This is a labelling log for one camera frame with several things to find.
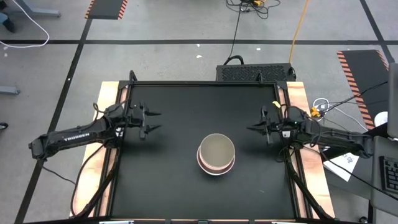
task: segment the floor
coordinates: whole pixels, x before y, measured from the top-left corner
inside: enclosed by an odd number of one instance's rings
[[[10,125],[0,133],[4,223],[15,220],[32,175],[35,161],[29,142],[49,127],[61,130],[90,121],[91,102],[97,100],[101,82],[125,80],[131,69],[139,80],[214,80],[216,66],[231,50],[238,17],[224,0],[136,0],[129,2],[120,21],[88,22],[84,15],[90,0],[31,1],[36,7],[60,10],[62,17],[35,18],[51,36],[45,47],[0,49],[0,83],[21,89],[17,96],[0,95],[0,118]],[[246,44],[235,45],[234,53],[247,63],[287,62],[289,40],[304,3],[282,1],[264,21],[252,13],[242,14],[236,38]],[[340,101],[352,96],[336,51],[378,49],[390,62],[398,58],[397,8],[395,0],[310,1],[292,62],[310,104],[319,97]],[[11,18],[18,32],[10,34],[0,27],[0,40],[13,44],[45,40],[26,16]],[[355,105],[341,109],[361,119]],[[362,131],[339,112],[328,116],[352,131]],[[59,152],[46,166],[75,179],[82,158],[83,148],[76,148]],[[43,171],[25,222],[67,218],[72,187]],[[356,221],[367,214],[367,200],[329,188],[338,218]],[[397,223],[398,218],[379,212],[377,222]]]

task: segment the white paper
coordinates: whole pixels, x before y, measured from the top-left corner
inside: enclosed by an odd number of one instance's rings
[[[359,156],[352,155],[351,153],[344,154],[342,156],[331,159],[335,164],[343,167],[344,169],[350,171],[351,173],[354,171],[355,165],[358,161]],[[325,161],[323,163],[328,170],[332,171],[332,173],[341,177],[345,181],[349,181],[351,174],[347,173],[345,170],[335,166],[330,161]]]

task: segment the wooden frame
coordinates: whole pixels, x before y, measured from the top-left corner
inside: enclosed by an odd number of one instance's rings
[[[97,102],[100,110],[104,110],[108,106],[115,103],[118,94],[118,86],[119,82],[102,83]],[[300,109],[306,111],[308,114],[310,114],[307,102],[307,95],[304,89],[304,84],[302,82],[287,82],[287,87],[288,87],[287,92],[289,94],[290,104],[292,106],[297,106]],[[127,89],[123,89],[120,101],[124,101],[126,99],[126,95],[127,95]],[[280,103],[284,104],[285,97],[284,97],[284,92],[281,89],[279,90],[279,97],[280,97]],[[86,160],[87,157],[92,155],[92,153],[98,147],[100,147],[100,144],[97,143],[87,145],[83,162]],[[318,146],[315,146],[312,149],[318,151]],[[84,206],[87,204],[87,202],[90,201],[93,194],[96,192],[96,190],[99,187],[101,173],[104,166],[105,152],[106,149],[100,150],[100,152],[98,152],[97,155],[95,155],[90,161],[87,162],[87,165],[85,166],[85,168],[81,173],[75,198],[73,199],[73,209],[75,213],[80,212],[84,208]],[[108,172],[112,167],[115,153],[116,150],[113,149],[111,151],[109,159]],[[334,217],[335,214],[333,211],[333,206],[331,204],[328,185],[326,182],[325,172],[323,170],[323,163],[320,155],[308,150],[301,150],[300,155],[302,159],[303,172],[307,188],[309,189],[311,194],[315,197],[317,202],[327,212],[327,214]],[[294,155],[292,156],[292,161],[297,171],[297,158]],[[109,188],[110,184],[108,185],[108,188],[105,190],[103,194],[101,206],[99,208],[100,216],[106,215],[108,198],[109,198]],[[302,218],[307,218],[307,211],[305,208],[305,201],[303,195],[300,189],[297,187],[297,185],[295,189],[298,201],[299,215]],[[313,210],[311,211],[311,213],[314,218],[317,218],[317,214]]]

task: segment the black and orange striped mat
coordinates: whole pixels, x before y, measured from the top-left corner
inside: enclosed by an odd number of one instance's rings
[[[378,50],[345,50],[337,56],[354,95],[388,81],[388,65]],[[366,127],[373,129],[375,116],[388,110],[388,85],[369,90],[355,100]]]
[[[122,19],[127,0],[91,0],[86,19]]]

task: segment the keyboard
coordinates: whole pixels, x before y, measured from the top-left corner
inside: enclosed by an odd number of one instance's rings
[[[379,160],[383,190],[398,194],[398,159],[381,156]]]

